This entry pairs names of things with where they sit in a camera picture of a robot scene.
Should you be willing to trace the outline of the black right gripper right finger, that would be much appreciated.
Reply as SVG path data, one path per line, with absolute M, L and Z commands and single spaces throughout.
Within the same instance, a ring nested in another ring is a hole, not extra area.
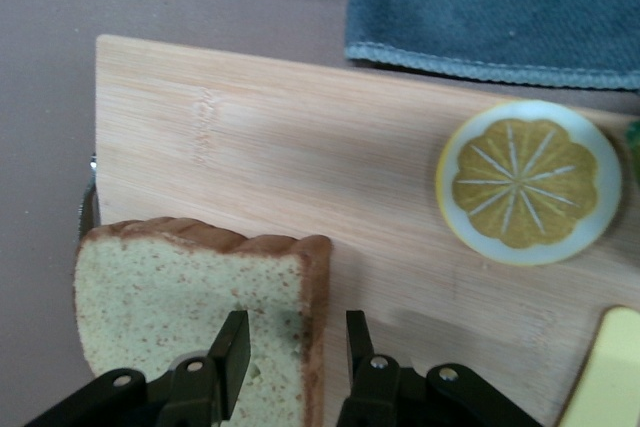
M 339 426 L 537 426 L 539 423 L 472 369 L 456 363 L 420 375 L 378 353 L 366 315 L 346 313 L 350 394 Z

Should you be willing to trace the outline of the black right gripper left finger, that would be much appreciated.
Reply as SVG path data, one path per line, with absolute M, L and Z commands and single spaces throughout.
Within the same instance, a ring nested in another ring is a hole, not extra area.
M 246 311 L 228 314 L 205 354 L 149 382 L 111 370 L 31 420 L 30 426 L 218 426 L 231 419 L 250 360 Z

